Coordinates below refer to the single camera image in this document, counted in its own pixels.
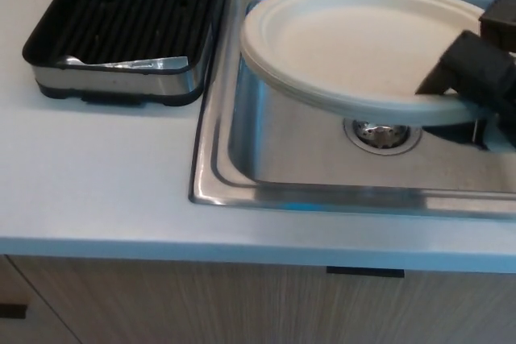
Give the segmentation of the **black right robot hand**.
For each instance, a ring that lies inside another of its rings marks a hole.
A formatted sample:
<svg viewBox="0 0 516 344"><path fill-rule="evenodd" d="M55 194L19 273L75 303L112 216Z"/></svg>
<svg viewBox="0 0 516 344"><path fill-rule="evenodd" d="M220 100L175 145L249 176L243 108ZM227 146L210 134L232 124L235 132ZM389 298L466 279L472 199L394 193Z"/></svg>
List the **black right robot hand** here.
<svg viewBox="0 0 516 344"><path fill-rule="evenodd" d="M456 91L487 116L425 126L438 138L491 152L515 151L515 0L494 0L479 18L480 33L461 32L418 87L417 94Z"/></svg>

